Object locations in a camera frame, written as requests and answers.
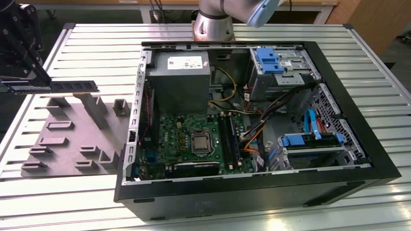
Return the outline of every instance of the slotted aluminum surface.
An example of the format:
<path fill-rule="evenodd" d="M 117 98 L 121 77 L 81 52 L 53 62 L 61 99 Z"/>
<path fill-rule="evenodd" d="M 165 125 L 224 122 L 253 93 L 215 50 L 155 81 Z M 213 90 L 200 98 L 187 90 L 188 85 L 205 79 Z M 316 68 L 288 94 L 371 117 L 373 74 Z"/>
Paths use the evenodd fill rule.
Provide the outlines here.
<path fill-rule="evenodd" d="M 115 175 L 22 179 L 49 95 L 28 96 L 1 143 L 0 229 L 408 230 L 411 220 L 409 95 L 356 32 L 333 25 L 235 26 L 236 40 L 316 41 L 399 168 L 401 178 L 328 206 L 144 223 L 113 203 Z M 191 25 L 76 25 L 46 63 L 56 80 L 94 80 L 104 102 L 132 100 L 141 41 L 191 40 Z"/>

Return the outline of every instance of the gray robot arm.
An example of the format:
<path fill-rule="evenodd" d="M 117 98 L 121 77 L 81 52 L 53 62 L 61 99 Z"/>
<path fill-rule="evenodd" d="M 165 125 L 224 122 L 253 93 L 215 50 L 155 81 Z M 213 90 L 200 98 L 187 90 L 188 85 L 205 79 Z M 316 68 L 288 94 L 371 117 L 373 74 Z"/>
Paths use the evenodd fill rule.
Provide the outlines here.
<path fill-rule="evenodd" d="M 200 0 L 196 40 L 225 41 L 233 36 L 232 17 L 252 27 L 263 26 L 285 0 Z"/>

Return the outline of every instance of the white label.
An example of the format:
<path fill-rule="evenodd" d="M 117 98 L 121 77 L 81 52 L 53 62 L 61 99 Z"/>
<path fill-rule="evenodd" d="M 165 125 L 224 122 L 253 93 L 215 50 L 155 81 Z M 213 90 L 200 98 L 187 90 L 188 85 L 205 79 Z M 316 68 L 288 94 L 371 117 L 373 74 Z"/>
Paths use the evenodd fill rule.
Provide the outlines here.
<path fill-rule="evenodd" d="M 283 65 L 283 66 L 291 66 L 291 62 L 283 61 L 283 62 L 281 62 L 281 65 Z"/>
<path fill-rule="evenodd" d="M 200 56 L 169 57 L 167 62 L 168 62 L 168 67 L 167 67 L 168 70 L 203 68 L 203 60 Z"/>
<path fill-rule="evenodd" d="M 249 102 L 249 94 L 248 94 L 248 93 L 244 93 L 244 100 L 245 100 L 247 102 Z"/>
<path fill-rule="evenodd" d="M 137 1 L 120 0 L 119 3 L 137 3 Z"/>
<path fill-rule="evenodd" d="M 259 165 L 264 166 L 264 160 L 260 156 L 256 158 Z"/>

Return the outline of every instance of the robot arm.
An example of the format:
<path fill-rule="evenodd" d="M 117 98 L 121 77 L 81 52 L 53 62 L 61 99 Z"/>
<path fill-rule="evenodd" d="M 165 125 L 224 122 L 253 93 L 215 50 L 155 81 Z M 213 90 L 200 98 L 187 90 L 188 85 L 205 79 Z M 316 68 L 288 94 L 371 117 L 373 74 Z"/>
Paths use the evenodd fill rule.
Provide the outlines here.
<path fill-rule="evenodd" d="M 232 19 L 260 27 L 285 0 L 200 0 L 195 37 L 203 41 L 225 41 L 233 36 Z"/>
<path fill-rule="evenodd" d="M 14 94 L 97 92 L 93 81 L 52 81 L 38 52 L 42 39 L 32 5 L 0 0 L 0 81 Z"/>

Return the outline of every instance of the floor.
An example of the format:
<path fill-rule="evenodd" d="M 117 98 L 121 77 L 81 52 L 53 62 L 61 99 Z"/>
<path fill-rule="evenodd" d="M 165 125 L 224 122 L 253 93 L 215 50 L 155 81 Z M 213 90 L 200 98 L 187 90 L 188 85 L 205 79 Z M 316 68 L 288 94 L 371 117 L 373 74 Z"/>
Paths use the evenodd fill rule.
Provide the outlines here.
<path fill-rule="evenodd" d="M 44 40 L 44 51 L 40 52 L 45 60 L 58 37 L 64 23 L 141 23 L 139 11 L 57 11 L 57 18 L 50 20 L 45 11 L 38 11 L 38 22 Z M 191 11 L 173 11 L 167 14 L 168 21 L 191 22 Z M 411 44 L 403 44 L 399 39 L 381 55 L 383 62 L 395 62 L 392 73 L 411 91 Z M 0 140 L 13 121 L 24 96 L 0 94 Z"/>

